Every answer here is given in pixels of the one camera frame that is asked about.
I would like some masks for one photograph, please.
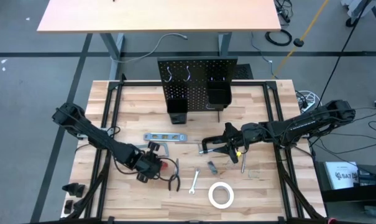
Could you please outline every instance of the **gray metal leg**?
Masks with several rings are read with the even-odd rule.
[[[232,32],[225,32],[218,34],[219,56],[227,56],[229,43],[231,43]]]
[[[105,43],[106,48],[111,56],[112,65],[111,65],[111,72],[109,74],[109,80],[115,80],[117,75],[117,66],[118,62],[115,60],[120,60],[120,52],[124,41],[124,34],[120,33],[117,36],[116,43],[114,42],[112,34],[100,34],[103,42]]]

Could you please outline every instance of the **butcher block tabletop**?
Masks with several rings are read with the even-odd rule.
[[[277,31],[273,0],[50,0],[39,32]]]
[[[276,82],[283,117],[289,119],[299,115],[293,82],[291,80]],[[94,81],[89,95],[85,116],[97,127],[101,125],[108,85],[109,81]],[[242,156],[238,164],[233,164],[225,154],[210,152],[201,156],[198,153],[201,141],[206,137],[221,135],[226,122],[231,122],[233,126],[240,129],[246,123],[268,121],[261,86],[232,86],[231,88],[232,103],[220,112],[220,122],[217,112],[191,112],[188,113],[186,124],[175,125],[171,124],[167,114],[161,86],[122,87],[117,117],[117,126],[121,131],[115,135],[115,140],[134,145],[147,144],[148,142],[143,140],[145,133],[183,133],[188,136],[188,140],[167,143],[170,158],[174,161],[179,160],[181,179],[179,192],[176,192],[176,181],[172,183],[171,191],[168,190],[166,181],[149,180],[144,184],[136,180],[136,175],[124,175],[118,172],[112,162],[103,220],[107,220],[109,216],[115,217],[115,220],[133,221],[277,221],[277,217],[285,217],[273,144],[263,142],[251,144],[243,174],[241,173]],[[272,92],[269,93],[270,98],[273,99]],[[116,93],[112,96],[107,127],[111,125],[115,98]],[[271,101],[273,117],[277,119],[275,105],[273,100]],[[86,139],[81,140],[78,146],[87,143]],[[306,140],[300,140],[298,147],[309,152]],[[95,153],[96,149],[93,146],[85,146],[75,155],[69,183],[85,184],[84,194],[89,188]],[[158,153],[164,153],[162,146]],[[312,158],[296,149],[292,149],[291,153],[299,189],[316,211],[326,216]],[[105,150],[101,158],[102,160],[105,158]],[[214,163],[218,174],[212,174],[207,165],[208,161]],[[119,167],[123,171],[129,171],[122,165]],[[200,168],[201,171],[195,194],[192,195],[188,191],[196,168]],[[161,171],[161,175],[168,178],[173,171],[173,164],[168,162],[168,167]],[[210,204],[208,190],[216,182],[225,182],[232,187],[234,201],[229,208],[220,210]],[[92,217],[96,214],[99,189],[94,196]],[[297,216],[293,194],[289,188],[288,194],[293,216]],[[214,199],[218,203],[226,202],[226,197],[227,194],[222,189],[214,191]],[[77,202],[79,198],[66,194],[66,200]]]

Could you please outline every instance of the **floor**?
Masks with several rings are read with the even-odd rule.
[[[295,38],[304,33],[322,1],[292,1],[295,15],[287,30]],[[90,35],[86,34],[36,33],[47,3],[48,0],[0,0],[0,223],[30,222],[55,136],[63,135],[51,120],[55,108],[67,98],[85,107],[91,82],[106,80],[109,76],[111,61],[98,34],[92,35],[90,40]],[[293,79],[297,90],[311,90],[320,95],[351,31],[345,26],[346,11],[338,0],[330,1],[305,39],[304,47],[298,49],[300,56],[288,60],[279,78]],[[151,51],[161,35],[126,34],[123,52],[128,53],[123,60],[136,56],[134,52]],[[185,35],[188,40],[167,37],[157,51],[217,51],[217,33]],[[284,39],[279,34],[274,37]],[[270,78],[269,65],[256,55],[248,32],[234,32],[231,41],[229,51],[247,55],[239,57],[238,63],[249,63],[255,79]],[[89,44],[88,53],[83,51],[85,43]],[[292,44],[277,47],[268,43],[263,32],[254,33],[254,44],[273,61],[274,70],[293,48]],[[343,99],[353,108],[371,107],[376,100],[376,17],[373,12],[360,20],[346,51],[352,54],[341,58],[323,102]],[[368,51],[371,56],[358,56],[362,51]],[[84,61],[83,67],[77,66],[79,61]],[[125,64],[122,72],[130,80],[159,79],[157,58],[147,57]],[[71,88],[74,85],[78,85],[75,91]],[[357,117],[374,113],[375,110],[358,110]],[[337,133],[376,137],[376,132],[367,126],[370,120],[376,121],[376,116],[342,127]],[[61,186],[68,182],[76,142],[68,134],[63,137],[41,221],[56,220],[61,213],[65,195]],[[338,152],[375,142],[329,135],[324,143]],[[315,149],[318,161],[339,160]],[[341,157],[375,165],[376,146]],[[376,218],[366,216],[353,204],[329,203],[328,209],[330,217],[376,223]]]

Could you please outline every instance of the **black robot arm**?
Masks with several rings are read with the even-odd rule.
[[[301,114],[286,121],[269,121],[244,124],[241,130],[237,130],[231,123],[225,124],[225,131],[222,136],[214,136],[202,140],[203,152],[207,153],[207,144],[225,145],[212,149],[213,152],[220,152],[231,157],[233,163],[237,163],[239,148],[244,146],[245,152],[249,144],[256,142],[274,142],[278,146],[291,146],[300,137],[309,134],[323,136],[333,129],[351,123],[355,118],[355,110],[351,109],[349,103],[342,100],[330,101],[313,111]]]
[[[93,126],[84,114],[81,107],[73,103],[64,103],[57,108],[52,119],[74,137],[77,137],[77,134],[85,134],[92,146],[98,149],[108,149],[119,163],[130,170],[138,171],[139,181],[146,183],[157,176],[162,162],[153,151],[157,151],[159,147],[150,147],[150,151],[145,152],[131,144],[118,142],[109,137],[108,132]]]

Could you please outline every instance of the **white tape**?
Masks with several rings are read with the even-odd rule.
[[[221,187],[223,189],[226,190],[227,192],[227,197],[228,197],[228,201],[225,203],[225,204],[218,204],[217,202],[215,202],[214,200],[214,197],[213,197],[213,192],[214,190],[217,188],[217,187]],[[208,190],[208,199],[210,200],[211,204],[218,208],[218,209],[225,209],[229,206],[232,205],[232,202],[233,202],[233,199],[234,199],[235,195],[233,194],[233,190],[232,190],[232,187],[229,186],[229,184],[227,183],[224,183],[224,182],[216,182],[215,184],[213,184],[210,189]]]

